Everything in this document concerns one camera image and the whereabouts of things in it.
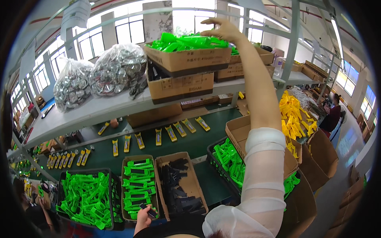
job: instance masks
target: person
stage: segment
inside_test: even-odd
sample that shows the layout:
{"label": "person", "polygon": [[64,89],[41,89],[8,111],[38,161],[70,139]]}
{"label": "person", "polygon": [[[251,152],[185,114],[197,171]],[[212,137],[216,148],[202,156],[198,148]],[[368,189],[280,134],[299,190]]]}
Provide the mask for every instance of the person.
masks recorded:
{"label": "person", "polygon": [[324,104],[324,110],[327,113],[327,116],[319,126],[328,138],[331,136],[331,132],[336,128],[337,123],[339,123],[341,112],[341,107],[339,105],[341,95],[335,93],[333,96],[329,95],[329,97],[335,107],[330,108],[327,104]]}
{"label": "person", "polygon": [[138,212],[134,237],[275,237],[286,207],[283,200],[286,141],[272,79],[254,46],[233,24],[217,18],[201,23],[220,25],[219,29],[201,35],[215,36],[237,47],[245,75],[248,109],[255,112],[251,114],[251,130],[245,145],[241,203],[236,207],[220,205],[206,216],[182,214],[157,226],[149,226],[146,208]]}
{"label": "person", "polygon": [[14,179],[13,189],[17,198],[25,211],[27,218],[42,232],[50,230],[52,233],[59,233],[58,220],[53,212],[47,209],[44,198],[38,197],[38,203],[32,199],[29,202],[24,193],[24,182],[21,179]]}

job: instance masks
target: white shelf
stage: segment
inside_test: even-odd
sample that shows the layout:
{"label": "white shelf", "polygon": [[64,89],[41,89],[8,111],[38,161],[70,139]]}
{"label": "white shelf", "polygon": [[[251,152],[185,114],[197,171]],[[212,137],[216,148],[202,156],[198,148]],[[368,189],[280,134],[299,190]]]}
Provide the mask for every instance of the white shelf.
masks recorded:
{"label": "white shelf", "polygon": [[[291,72],[290,77],[294,77],[294,79],[290,79],[289,82],[292,82],[292,84],[287,85],[315,82],[300,72]],[[213,93],[203,95],[202,97],[236,93],[244,90],[245,80],[240,78],[233,81],[214,83]],[[196,98],[200,98],[200,96],[187,98],[186,100]],[[144,92],[133,101],[129,98],[128,91],[126,91],[115,97],[103,97],[99,99],[90,98],[81,107],[66,113],[61,113],[58,111],[57,107],[53,107],[44,119],[39,117],[34,121],[32,125],[33,130],[29,136],[27,144],[25,144],[24,147],[29,149],[39,145],[40,143],[54,139],[61,135],[65,135],[72,131],[80,130],[82,128],[109,121],[114,118],[123,117],[153,108],[163,107],[182,101],[185,101],[185,99],[154,105],[152,103],[149,89],[146,88]]]}

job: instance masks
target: shelf post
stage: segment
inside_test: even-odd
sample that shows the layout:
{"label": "shelf post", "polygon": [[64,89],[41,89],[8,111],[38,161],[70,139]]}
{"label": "shelf post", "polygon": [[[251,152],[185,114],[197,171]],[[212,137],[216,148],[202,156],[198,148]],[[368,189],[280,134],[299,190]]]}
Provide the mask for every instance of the shelf post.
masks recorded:
{"label": "shelf post", "polygon": [[292,20],[291,20],[291,37],[288,45],[287,58],[283,69],[282,77],[286,83],[279,85],[277,90],[277,97],[280,100],[279,95],[282,96],[284,89],[287,86],[288,79],[290,77],[291,68],[294,63],[296,47],[298,45],[299,37],[299,25],[300,25],[300,3],[298,0],[292,0]]}

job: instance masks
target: green conveyor belt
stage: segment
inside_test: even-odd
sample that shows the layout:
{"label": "green conveyor belt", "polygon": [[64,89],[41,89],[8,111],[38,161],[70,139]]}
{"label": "green conveyor belt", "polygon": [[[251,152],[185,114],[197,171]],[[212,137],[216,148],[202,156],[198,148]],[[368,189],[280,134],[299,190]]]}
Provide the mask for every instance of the green conveyor belt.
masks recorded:
{"label": "green conveyor belt", "polygon": [[[188,120],[197,129],[197,131],[192,134],[184,126],[183,128],[185,129],[187,136],[182,138],[180,134],[174,129],[174,126],[172,125],[172,128],[174,129],[178,139],[176,142],[170,141],[168,133],[166,132],[163,126],[162,127],[162,146],[155,145],[155,129],[154,128],[146,130],[146,131],[142,131],[141,136],[146,146],[145,149],[143,150],[139,149],[136,138],[134,134],[132,134],[129,153],[123,152],[125,139],[124,139],[124,136],[120,136],[117,138],[118,150],[119,150],[119,156],[117,157],[112,156],[112,140],[115,140],[115,138],[104,140],[104,141],[93,144],[93,146],[95,147],[95,150],[90,153],[90,156],[86,162],[86,166],[78,167],[76,165],[77,158],[78,158],[78,155],[77,155],[75,157],[75,160],[73,161],[72,167],[69,170],[110,168],[113,173],[120,176],[122,173],[122,161],[125,156],[148,154],[156,158],[162,155],[169,155],[176,152],[187,151],[191,159],[197,158],[207,154],[208,145],[226,136],[225,126],[227,121],[235,119],[240,116],[241,114],[239,113],[237,109],[229,109],[229,110],[224,110],[221,112],[215,112],[208,115],[204,115],[202,116],[202,118],[211,128],[210,131],[208,132],[206,132],[194,120],[194,118],[188,118]],[[110,129],[113,129],[113,128],[108,127],[104,133],[107,133],[108,130]],[[81,151],[85,147],[90,149],[90,145],[78,147],[77,149]],[[38,160],[38,163],[42,165],[44,169],[46,169],[46,162],[47,162],[47,159],[45,158],[39,158]],[[59,176],[61,172],[65,171],[66,169],[53,168],[53,169],[48,169],[47,172],[50,175],[52,175],[55,179],[59,180]],[[201,187],[203,186],[210,187],[209,185],[211,184],[212,181],[214,181],[214,183],[218,183],[218,182],[219,183],[216,186],[212,186],[213,190],[215,191],[226,190],[222,182],[219,180],[218,176],[216,176],[215,173],[209,173],[210,172],[209,169],[210,167],[206,162],[200,163],[195,166],[195,170],[199,178]],[[31,179],[46,179],[42,174],[39,177],[37,177],[35,172],[31,174],[30,178]],[[207,193],[209,192],[204,192],[204,193],[205,193],[205,199],[206,199],[208,197]],[[213,201],[213,203],[219,202],[222,199],[227,198],[228,195],[229,194],[227,191],[222,191],[219,195],[208,198],[207,199],[207,201],[209,201],[208,204],[210,204],[211,201]]]}

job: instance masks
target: hand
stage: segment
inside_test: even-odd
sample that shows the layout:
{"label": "hand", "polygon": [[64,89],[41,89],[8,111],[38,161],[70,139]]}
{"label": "hand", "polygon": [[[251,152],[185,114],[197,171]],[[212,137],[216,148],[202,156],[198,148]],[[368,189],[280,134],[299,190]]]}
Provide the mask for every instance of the hand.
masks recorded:
{"label": "hand", "polygon": [[45,202],[44,198],[39,197],[38,198],[38,203],[40,204],[40,206],[42,207],[43,210],[45,210],[47,208],[47,205],[46,205],[46,202]]}
{"label": "hand", "polygon": [[237,47],[241,42],[248,41],[247,37],[242,34],[238,28],[228,20],[220,18],[209,18],[201,22],[201,24],[218,24],[220,28],[217,30],[206,30],[200,33],[203,36],[215,36],[221,40],[226,40],[235,44]]}
{"label": "hand", "polygon": [[151,209],[152,204],[148,204],[146,208],[140,209],[138,211],[138,220],[135,226],[134,235],[136,235],[139,231],[147,228],[151,224],[151,219],[148,218],[148,211]]}

